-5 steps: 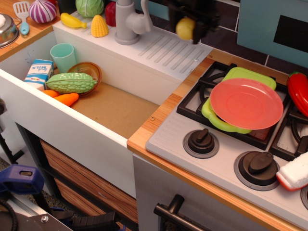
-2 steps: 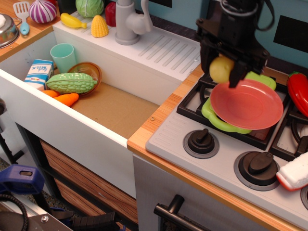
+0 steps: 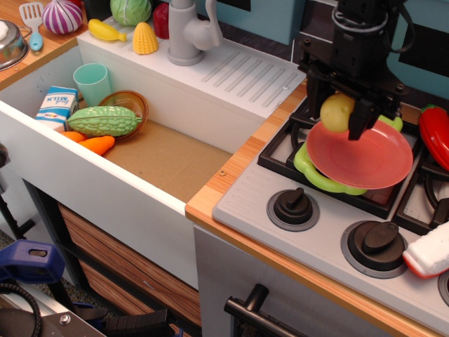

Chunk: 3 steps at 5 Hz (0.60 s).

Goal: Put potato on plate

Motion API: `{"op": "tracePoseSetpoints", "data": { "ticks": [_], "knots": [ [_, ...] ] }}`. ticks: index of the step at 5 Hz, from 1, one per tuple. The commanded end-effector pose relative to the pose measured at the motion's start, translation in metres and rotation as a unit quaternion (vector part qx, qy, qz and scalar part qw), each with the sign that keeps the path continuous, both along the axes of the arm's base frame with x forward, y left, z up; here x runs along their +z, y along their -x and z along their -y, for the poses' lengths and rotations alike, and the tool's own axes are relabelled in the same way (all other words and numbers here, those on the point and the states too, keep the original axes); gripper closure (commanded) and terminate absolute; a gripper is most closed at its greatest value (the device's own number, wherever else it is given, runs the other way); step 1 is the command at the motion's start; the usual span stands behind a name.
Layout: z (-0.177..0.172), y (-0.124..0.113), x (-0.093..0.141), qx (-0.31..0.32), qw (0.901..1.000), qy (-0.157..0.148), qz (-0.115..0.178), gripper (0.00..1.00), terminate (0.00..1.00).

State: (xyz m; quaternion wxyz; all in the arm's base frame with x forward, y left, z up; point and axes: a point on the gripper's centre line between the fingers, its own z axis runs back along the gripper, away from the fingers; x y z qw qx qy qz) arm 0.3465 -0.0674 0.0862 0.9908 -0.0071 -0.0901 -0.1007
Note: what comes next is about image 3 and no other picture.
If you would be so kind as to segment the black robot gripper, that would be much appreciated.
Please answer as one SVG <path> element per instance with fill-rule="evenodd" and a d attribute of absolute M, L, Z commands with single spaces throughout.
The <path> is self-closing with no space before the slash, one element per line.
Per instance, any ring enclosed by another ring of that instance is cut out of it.
<path fill-rule="evenodd" d="M 321 115 L 326 99 L 339 91 L 356 102 L 349 117 L 349 140 L 359 140 L 372 128 L 380 115 L 399 115 L 405 85 L 390 71 L 387 56 L 367 41 L 343 41 L 337 45 L 304 38 L 299 69 L 307 73 L 309 112 L 314 119 Z"/>

